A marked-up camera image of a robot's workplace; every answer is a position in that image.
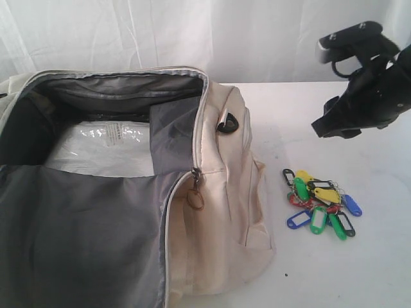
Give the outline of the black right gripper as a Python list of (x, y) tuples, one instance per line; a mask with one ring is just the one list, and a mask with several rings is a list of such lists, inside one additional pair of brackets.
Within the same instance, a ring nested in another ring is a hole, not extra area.
[(372, 58), (329, 99), (311, 126), (320, 138), (352, 139), (362, 128), (384, 128), (410, 110), (410, 46), (395, 56)]

